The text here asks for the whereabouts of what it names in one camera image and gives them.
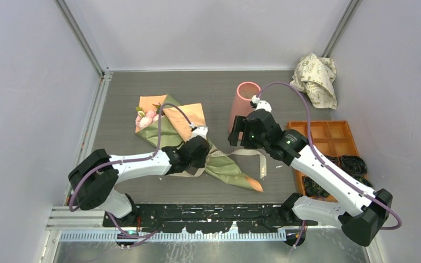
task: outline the reflective floor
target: reflective floor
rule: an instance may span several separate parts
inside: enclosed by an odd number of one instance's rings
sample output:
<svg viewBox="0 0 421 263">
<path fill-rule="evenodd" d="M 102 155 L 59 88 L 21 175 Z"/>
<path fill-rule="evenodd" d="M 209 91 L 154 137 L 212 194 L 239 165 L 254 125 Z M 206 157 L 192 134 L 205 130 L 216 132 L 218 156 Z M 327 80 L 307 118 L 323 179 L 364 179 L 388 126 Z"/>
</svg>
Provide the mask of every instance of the reflective floor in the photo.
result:
<svg viewBox="0 0 421 263">
<path fill-rule="evenodd" d="M 283 242 L 146 243 L 131 250 L 114 242 L 61 242 L 54 262 L 370 262 L 365 248 L 336 228 L 308 229 L 304 244 L 289 251 Z"/>
</svg>

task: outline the green wrapping paper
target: green wrapping paper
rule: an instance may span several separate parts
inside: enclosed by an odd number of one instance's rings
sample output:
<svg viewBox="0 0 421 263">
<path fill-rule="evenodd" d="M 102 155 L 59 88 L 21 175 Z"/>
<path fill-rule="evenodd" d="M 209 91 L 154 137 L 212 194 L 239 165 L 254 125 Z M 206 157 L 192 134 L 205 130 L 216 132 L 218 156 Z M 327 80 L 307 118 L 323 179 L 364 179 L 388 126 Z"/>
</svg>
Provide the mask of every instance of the green wrapping paper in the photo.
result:
<svg viewBox="0 0 421 263">
<path fill-rule="evenodd" d="M 178 103 L 170 95 L 166 96 L 162 104 L 166 102 L 174 104 L 176 106 L 181 106 L 181 104 Z M 158 121 L 155 121 L 147 127 L 139 130 L 136 134 L 144 140 L 146 140 L 147 142 L 149 142 L 150 144 L 152 144 L 153 146 L 157 146 L 157 126 Z M 180 137 L 180 135 L 175 130 L 172 123 L 166 116 L 162 116 L 161 129 L 161 147 L 177 146 L 183 142 L 182 138 Z M 231 158 L 225 156 L 221 151 L 219 151 L 211 141 L 209 141 L 209 143 L 211 145 L 211 151 L 206 160 L 206 167 L 204 170 L 207 174 L 230 185 L 262 191 L 260 183 L 250 178 L 247 174 L 241 172 L 239 166 L 236 165 L 236 163 Z"/>
</svg>

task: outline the robotic arm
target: robotic arm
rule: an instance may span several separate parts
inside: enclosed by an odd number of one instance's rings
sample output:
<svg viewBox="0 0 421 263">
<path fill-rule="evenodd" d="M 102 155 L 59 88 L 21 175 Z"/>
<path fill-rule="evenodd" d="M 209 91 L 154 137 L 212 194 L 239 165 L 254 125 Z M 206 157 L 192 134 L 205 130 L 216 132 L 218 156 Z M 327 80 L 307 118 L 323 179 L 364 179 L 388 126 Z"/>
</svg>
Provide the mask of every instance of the robotic arm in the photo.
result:
<svg viewBox="0 0 421 263">
<path fill-rule="evenodd" d="M 84 182 L 76 196 L 80 209 L 100 208 L 113 214 L 122 225 L 133 223 L 138 214 L 136 205 L 129 195 L 120 194 L 114 186 L 142 176 L 163 176 L 181 173 L 190 167 L 203 168 L 210 150 L 207 131 L 207 127 L 195 127 L 189 141 L 176 147 L 163 147 L 153 158 L 150 158 L 153 153 L 109 156 L 104 149 L 95 150 L 69 174 L 73 189 L 91 169 L 103 163 L 114 164 L 100 169 Z"/>
<path fill-rule="evenodd" d="M 269 103 L 254 96 L 251 105 L 255 110 L 247 117 L 235 117 L 232 133 L 228 137 L 230 145 L 236 146 L 238 136 L 243 132 L 241 146 L 264 149 L 273 159 L 312 178 L 338 200 L 338 203 L 325 202 L 294 193 L 282 205 L 283 216 L 291 222 L 314 220 L 341 228 L 351 240 L 368 246 L 389 213 L 365 195 L 376 198 L 388 207 L 391 207 L 392 195 L 385 189 L 375 191 L 359 183 L 327 158 L 322 159 L 325 161 L 322 164 L 305 136 L 296 130 L 280 128 L 271 114 Z M 321 158 L 324 157 L 315 146 L 313 149 Z M 362 193 L 343 182 L 325 165 L 333 168 Z"/>
</svg>

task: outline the beige ribbon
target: beige ribbon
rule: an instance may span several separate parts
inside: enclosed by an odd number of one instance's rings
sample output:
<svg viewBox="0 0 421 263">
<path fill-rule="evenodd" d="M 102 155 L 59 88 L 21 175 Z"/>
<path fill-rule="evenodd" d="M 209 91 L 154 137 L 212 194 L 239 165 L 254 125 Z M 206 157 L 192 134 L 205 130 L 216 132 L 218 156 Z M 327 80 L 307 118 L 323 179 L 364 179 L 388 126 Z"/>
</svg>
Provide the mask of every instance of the beige ribbon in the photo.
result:
<svg viewBox="0 0 421 263">
<path fill-rule="evenodd" d="M 229 155 L 240 155 L 240 156 L 255 156 L 258 155 L 259 156 L 259 167 L 260 167 L 260 178 L 264 178 L 267 173 L 267 159 L 265 158 L 265 156 L 260 153 L 259 151 L 256 150 L 247 150 L 247 149 L 238 149 L 235 150 L 231 153 L 223 153 L 222 151 L 218 150 L 215 146 L 212 146 L 209 154 L 206 157 L 206 163 L 204 165 L 204 168 L 199 168 L 195 174 L 190 174 L 186 171 L 182 172 L 182 173 L 176 173 L 176 174 L 171 174 L 172 176 L 179 176 L 179 177 L 199 177 L 202 173 L 204 173 L 206 167 L 207 167 L 207 163 L 209 162 L 209 159 L 211 157 L 221 157 L 221 156 L 229 156 Z"/>
</svg>

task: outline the bouquet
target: bouquet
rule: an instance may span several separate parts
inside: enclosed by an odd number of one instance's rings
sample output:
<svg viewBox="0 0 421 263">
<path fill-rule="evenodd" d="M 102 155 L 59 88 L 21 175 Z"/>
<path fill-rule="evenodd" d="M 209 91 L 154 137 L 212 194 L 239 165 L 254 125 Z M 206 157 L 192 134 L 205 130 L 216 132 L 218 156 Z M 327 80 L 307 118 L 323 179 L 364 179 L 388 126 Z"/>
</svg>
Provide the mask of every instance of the bouquet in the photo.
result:
<svg viewBox="0 0 421 263">
<path fill-rule="evenodd" d="M 201 104 L 181 106 L 181 104 L 170 95 L 142 96 L 140 97 L 139 106 L 136 108 L 138 116 L 135 120 L 135 132 L 138 136 L 154 146 L 157 146 L 157 126 L 159 118 L 162 118 L 161 147 L 178 146 L 184 140 L 188 140 L 191 135 L 191 129 L 188 126 L 186 119 L 177 109 L 167 106 L 163 110 L 163 114 L 158 111 L 161 105 L 167 102 L 179 106 L 196 126 L 206 125 Z M 263 191 L 262 186 L 257 180 L 241 172 L 241 169 L 236 163 L 230 159 L 227 154 L 219 151 L 212 142 L 209 141 L 209 144 L 211 150 L 207 156 L 205 168 L 198 169 L 194 175 L 187 172 L 172 175 L 198 177 L 205 171 L 207 174 L 227 184 L 253 189 L 259 192 Z M 236 150 L 231 154 L 259 155 L 261 160 L 261 177 L 265 176 L 265 157 L 260 152 L 253 150 Z"/>
</svg>

